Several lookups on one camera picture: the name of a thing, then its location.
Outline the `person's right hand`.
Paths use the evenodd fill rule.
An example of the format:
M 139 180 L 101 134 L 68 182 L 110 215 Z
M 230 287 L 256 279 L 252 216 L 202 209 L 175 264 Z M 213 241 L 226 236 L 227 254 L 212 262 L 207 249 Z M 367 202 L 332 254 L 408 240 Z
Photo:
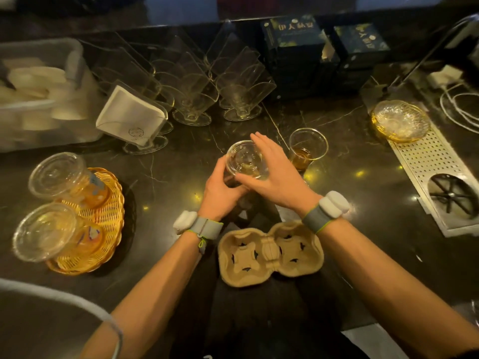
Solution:
M 250 139 L 262 153 L 269 176 L 263 180 L 265 187 L 249 188 L 303 218 L 322 196 L 315 193 L 302 179 L 280 145 L 260 132 L 251 133 Z

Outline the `person's left hand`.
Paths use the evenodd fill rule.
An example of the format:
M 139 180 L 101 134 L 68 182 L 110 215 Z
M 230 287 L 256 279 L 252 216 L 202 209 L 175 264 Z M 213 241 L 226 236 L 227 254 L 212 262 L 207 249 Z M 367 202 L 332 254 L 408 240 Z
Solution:
M 220 157 L 217 164 L 207 180 L 203 199 L 199 211 L 200 217 L 205 217 L 220 222 L 236 206 L 237 202 L 244 195 L 235 195 L 226 191 L 224 184 L 224 171 L 226 155 Z

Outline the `clear lidded tea cup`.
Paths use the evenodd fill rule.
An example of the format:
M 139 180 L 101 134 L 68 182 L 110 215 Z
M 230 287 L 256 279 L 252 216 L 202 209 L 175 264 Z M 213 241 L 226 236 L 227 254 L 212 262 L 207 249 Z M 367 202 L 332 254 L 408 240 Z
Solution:
M 256 180 L 266 180 L 269 170 L 262 153 L 252 140 L 242 140 L 231 145 L 226 153 L 224 183 L 227 187 L 237 187 L 237 174 L 244 174 Z

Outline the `person's right forearm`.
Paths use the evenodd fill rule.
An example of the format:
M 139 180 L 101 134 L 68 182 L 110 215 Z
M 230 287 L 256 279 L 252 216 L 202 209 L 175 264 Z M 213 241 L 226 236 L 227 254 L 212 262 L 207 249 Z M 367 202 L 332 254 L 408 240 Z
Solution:
M 316 232 L 377 322 L 414 359 L 479 359 L 479 329 L 345 219 Z

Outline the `person's left forearm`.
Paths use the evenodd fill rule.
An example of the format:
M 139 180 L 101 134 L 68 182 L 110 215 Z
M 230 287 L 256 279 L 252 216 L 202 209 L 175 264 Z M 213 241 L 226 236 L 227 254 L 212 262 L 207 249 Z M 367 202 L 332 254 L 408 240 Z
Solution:
M 164 333 L 206 245 L 185 231 L 111 312 L 123 333 L 115 359 L 141 359 Z

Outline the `grey white left wristband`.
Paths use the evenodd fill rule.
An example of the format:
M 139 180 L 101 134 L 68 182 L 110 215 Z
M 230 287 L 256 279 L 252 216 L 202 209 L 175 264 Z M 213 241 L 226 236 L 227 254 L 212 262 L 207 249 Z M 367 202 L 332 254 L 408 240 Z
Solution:
M 199 239 L 199 252 L 203 255 L 207 248 L 207 241 L 217 239 L 223 228 L 223 223 L 200 217 L 195 211 L 183 211 L 172 227 L 176 235 L 181 235 L 185 231 L 194 233 Z

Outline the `open clear tea cup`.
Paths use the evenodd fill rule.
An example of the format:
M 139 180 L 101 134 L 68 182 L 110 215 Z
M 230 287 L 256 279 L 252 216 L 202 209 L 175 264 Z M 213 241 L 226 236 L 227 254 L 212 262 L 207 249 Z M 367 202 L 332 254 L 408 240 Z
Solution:
M 289 138 L 289 160 L 300 173 L 324 157 L 329 150 L 327 138 L 314 128 L 299 128 Z

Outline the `grey white right wristband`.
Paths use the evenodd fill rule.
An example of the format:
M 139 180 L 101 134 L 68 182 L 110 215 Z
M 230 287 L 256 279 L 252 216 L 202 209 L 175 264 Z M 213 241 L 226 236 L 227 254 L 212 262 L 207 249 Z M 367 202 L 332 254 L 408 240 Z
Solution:
M 302 223 L 317 234 L 329 223 L 350 210 L 349 201 L 337 191 L 329 191 L 302 219 Z

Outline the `large dark printed box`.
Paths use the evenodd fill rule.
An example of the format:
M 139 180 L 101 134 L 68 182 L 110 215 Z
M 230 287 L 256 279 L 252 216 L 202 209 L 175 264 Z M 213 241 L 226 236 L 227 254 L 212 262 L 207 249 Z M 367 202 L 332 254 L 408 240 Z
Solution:
M 311 14 L 273 17 L 260 22 L 265 40 L 266 68 L 276 84 L 275 100 L 312 96 L 318 77 L 326 37 Z

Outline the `yellow woven basket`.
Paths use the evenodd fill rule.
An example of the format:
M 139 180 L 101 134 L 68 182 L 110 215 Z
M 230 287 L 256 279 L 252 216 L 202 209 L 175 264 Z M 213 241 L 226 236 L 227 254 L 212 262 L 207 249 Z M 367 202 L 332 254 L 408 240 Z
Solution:
M 78 276 L 98 270 L 101 265 L 112 258 L 122 240 L 124 226 L 122 186 L 117 177 L 110 171 L 103 168 L 88 169 L 110 189 L 110 196 L 105 204 L 96 209 L 83 209 L 79 205 L 66 200 L 57 200 L 57 202 L 70 206 L 80 217 L 86 218 L 92 223 L 97 223 L 104 231 L 104 238 L 99 250 L 85 258 L 66 255 L 45 261 L 46 266 L 51 271 L 66 276 Z

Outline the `small dark printed box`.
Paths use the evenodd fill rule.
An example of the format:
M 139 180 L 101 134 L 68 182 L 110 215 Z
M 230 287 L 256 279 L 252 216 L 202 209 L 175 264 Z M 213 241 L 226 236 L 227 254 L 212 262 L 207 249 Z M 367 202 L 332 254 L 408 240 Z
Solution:
M 334 26 L 330 38 L 340 59 L 334 88 L 341 93 L 358 91 L 391 51 L 372 23 Z

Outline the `perforated metal drain tray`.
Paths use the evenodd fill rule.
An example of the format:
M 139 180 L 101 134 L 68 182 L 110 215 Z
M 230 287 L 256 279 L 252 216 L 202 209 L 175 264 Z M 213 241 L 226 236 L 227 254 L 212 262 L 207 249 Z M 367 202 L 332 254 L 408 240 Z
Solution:
M 447 216 L 428 194 L 428 181 L 436 174 L 450 174 L 464 180 L 479 195 L 479 180 L 471 173 L 440 130 L 433 124 L 427 135 L 412 143 L 388 142 L 402 168 L 416 189 L 418 201 L 444 237 L 473 235 L 479 237 L 479 216 L 465 220 Z

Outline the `black cup rinser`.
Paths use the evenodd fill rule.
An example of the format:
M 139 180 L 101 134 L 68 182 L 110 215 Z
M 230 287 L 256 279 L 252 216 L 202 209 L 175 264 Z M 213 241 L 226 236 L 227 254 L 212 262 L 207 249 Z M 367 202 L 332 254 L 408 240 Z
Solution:
M 479 195 L 464 180 L 436 174 L 428 181 L 428 194 L 447 216 L 472 220 L 479 216 Z

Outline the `thin metal rod stand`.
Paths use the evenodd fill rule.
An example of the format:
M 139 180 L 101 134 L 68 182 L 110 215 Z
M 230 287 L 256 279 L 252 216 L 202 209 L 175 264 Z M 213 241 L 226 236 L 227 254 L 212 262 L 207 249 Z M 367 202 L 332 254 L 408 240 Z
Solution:
M 402 87 L 405 82 L 416 72 L 416 70 L 428 61 L 436 51 L 442 49 L 456 48 L 463 40 L 467 38 L 479 37 L 479 12 L 471 14 L 462 18 L 456 22 L 431 48 L 427 54 L 425 54 L 421 60 L 419 60 L 405 75 L 397 76 L 393 82 L 384 89 L 387 93 L 392 93 L 398 88 Z

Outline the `white charger block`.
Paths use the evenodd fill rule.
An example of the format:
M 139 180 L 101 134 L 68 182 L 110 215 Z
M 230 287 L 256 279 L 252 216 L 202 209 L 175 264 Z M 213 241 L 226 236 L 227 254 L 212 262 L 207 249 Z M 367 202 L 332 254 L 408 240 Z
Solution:
M 447 87 L 458 84 L 462 80 L 463 71 L 446 65 L 440 71 L 432 72 L 426 80 L 433 89 L 445 90 Z

